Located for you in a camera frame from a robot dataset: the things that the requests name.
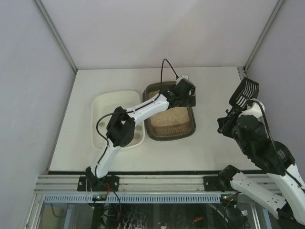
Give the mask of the black slotted litter scoop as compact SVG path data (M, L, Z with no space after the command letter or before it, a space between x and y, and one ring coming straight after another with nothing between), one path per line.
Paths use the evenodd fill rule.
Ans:
M229 115L246 110L248 100L257 98L258 93L259 83L249 78L243 78L229 100L231 110L227 109L225 112Z

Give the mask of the brown translucent litter box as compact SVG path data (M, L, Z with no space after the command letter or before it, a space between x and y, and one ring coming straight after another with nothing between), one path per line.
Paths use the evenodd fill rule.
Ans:
M149 138L155 141L171 141L191 136L196 131L196 122L192 107L187 107L190 121L182 125L154 127L150 117L144 120L145 129Z

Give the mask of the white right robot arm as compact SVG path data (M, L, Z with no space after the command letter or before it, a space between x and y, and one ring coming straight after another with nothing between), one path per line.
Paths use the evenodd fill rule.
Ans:
M252 99L230 105L227 116L217 120L218 133L233 139L242 153L276 183L282 194L263 188L232 165L218 174L222 189L232 188L247 195L267 209L283 229L303 229L305 183L295 158L284 144L273 140L261 102Z

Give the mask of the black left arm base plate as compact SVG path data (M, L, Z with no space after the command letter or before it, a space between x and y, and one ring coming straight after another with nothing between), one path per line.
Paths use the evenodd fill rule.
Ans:
M77 191L118 191L120 178L118 176L106 176L97 180L95 177L88 179L87 177L80 177L78 181Z

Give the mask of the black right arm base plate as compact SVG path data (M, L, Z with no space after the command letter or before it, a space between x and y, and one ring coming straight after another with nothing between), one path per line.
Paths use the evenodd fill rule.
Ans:
M224 176L204 176L203 184L205 191L225 192L231 188L230 180Z

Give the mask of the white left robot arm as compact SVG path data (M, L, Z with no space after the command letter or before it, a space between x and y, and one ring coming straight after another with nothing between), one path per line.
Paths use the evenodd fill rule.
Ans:
M112 161L117 153L134 137L135 127L151 116L174 107L196 106L195 85L187 78L179 77L175 85L161 88L151 99L132 108L117 107L113 113L102 116L96 123L97 133L105 144L95 162L85 170L94 191L100 191Z

